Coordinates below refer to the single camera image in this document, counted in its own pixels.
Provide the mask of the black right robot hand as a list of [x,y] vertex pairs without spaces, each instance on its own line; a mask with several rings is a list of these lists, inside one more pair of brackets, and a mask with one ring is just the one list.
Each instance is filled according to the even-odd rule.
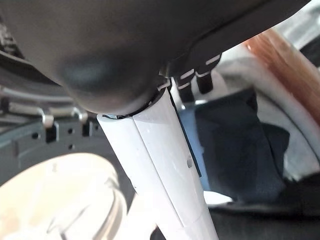
[[171,77],[289,18],[304,0],[3,0],[24,57],[96,113],[168,240],[218,238]]

